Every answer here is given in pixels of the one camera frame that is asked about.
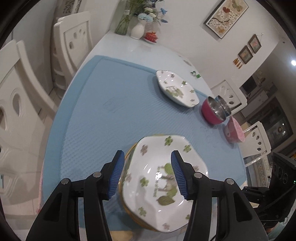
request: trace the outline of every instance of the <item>white vase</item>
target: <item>white vase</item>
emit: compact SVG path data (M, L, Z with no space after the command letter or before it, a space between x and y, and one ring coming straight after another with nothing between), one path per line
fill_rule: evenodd
M133 39L140 39L144 35L146 23L145 20L139 20L138 24L134 26L131 30L131 37Z

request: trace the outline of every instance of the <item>stainless steel bowl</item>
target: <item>stainless steel bowl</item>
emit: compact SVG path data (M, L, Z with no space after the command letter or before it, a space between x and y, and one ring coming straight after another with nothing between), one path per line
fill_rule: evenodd
M226 101L220 95L218 95L216 97L216 100L220 103L220 105L224 109L226 117L230 116L231 115L231 109L230 109L229 105L226 103Z
M209 96L207 100L208 100L209 106L212 108L212 111L216 114L219 120L221 120L222 122L225 121L226 114L220 102L218 102L211 96Z

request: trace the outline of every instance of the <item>glass vase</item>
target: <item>glass vase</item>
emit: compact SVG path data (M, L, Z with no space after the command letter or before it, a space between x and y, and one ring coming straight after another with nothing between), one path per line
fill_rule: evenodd
M129 22L131 20L131 2L130 1L126 1L126 7L124 9L123 15L121 17L121 20L117 26L117 28L115 29L115 33L116 34L120 34L120 35L126 35L127 31L128 31L128 25Z
M143 7L144 0L127 0L126 7L124 9L122 18L115 29L116 34L126 35L128 30L128 25L134 16L135 13L139 11L141 7Z

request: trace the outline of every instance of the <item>gold rim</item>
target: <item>gold rim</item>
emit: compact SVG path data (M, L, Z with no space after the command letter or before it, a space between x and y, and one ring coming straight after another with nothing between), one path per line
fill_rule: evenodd
M127 158L129 157L130 153L132 152L132 150L137 146L138 142L135 143L126 153L124 160L126 161ZM144 222L142 219L140 219L138 216L136 216L133 212L131 212L129 210L129 208L127 207L127 205L124 202L123 199L123 195L122 195L122 190L123 190L123 176L120 178L120 181L118 182L118 190L119 190L119 197L122 203L122 206L124 208L124 210L126 211L126 213L131 217L131 219L138 225L140 225L141 227L145 228L145 229L149 229L155 232L159 232L158 230L154 229L153 227L151 227L150 225L148 225L146 222Z

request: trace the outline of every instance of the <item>pink bowl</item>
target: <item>pink bowl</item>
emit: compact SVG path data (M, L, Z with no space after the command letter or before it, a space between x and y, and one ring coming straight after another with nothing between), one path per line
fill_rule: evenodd
M212 97L207 97L202 104L202 115L212 125L221 124L226 120L222 106Z
M236 143L236 142L244 142L244 132L237 122L232 116L230 117L227 125L224 128L224 134L228 142Z

